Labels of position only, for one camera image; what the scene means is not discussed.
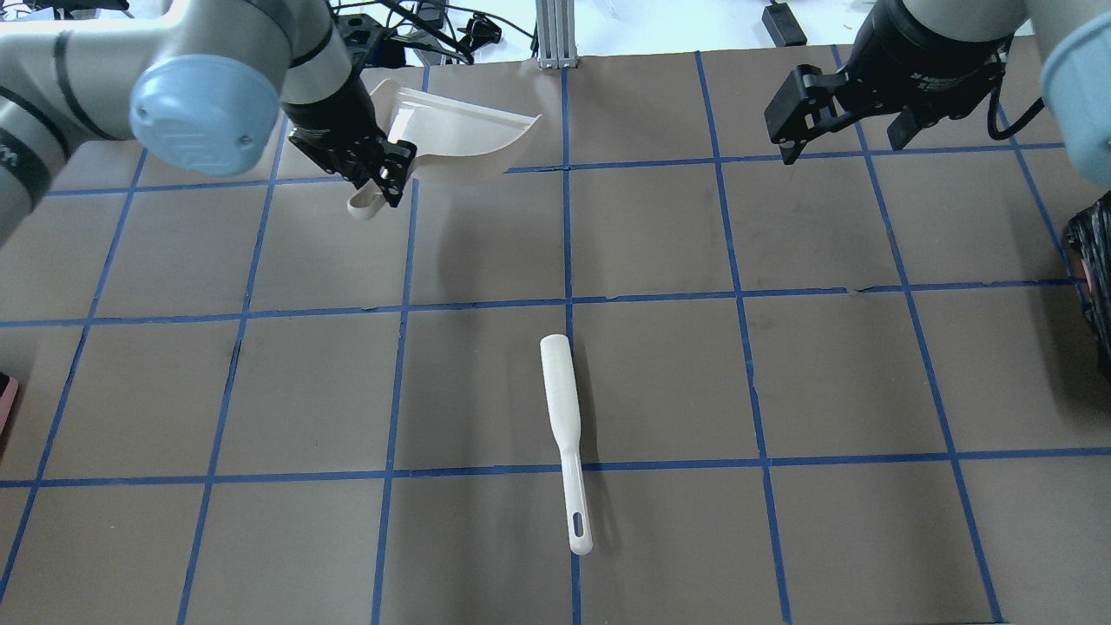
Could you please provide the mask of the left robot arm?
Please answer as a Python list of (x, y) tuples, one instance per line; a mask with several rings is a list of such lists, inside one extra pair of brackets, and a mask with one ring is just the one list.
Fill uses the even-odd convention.
[(3, 26), (3, 238), (79, 147), (136, 140), (206, 175), (256, 167), (278, 117), (326, 173), (396, 206), (417, 147), (378, 127), (326, 1), (168, 1), (152, 20)]

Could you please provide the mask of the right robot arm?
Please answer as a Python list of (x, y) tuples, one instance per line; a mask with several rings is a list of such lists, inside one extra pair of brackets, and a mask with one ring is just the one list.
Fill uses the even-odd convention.
[(1088, 181), (1110, 177), (1110, 8), (1107, 1), (878, 1), (833, 74), (801, 64), (765, 107), (770, 142), (792, 165), (810, 142), (890, 115), (892, 149), (944, 119), (971, 115), (1003, 85), (1015, 32), (1041, 53), (1041, 102)]

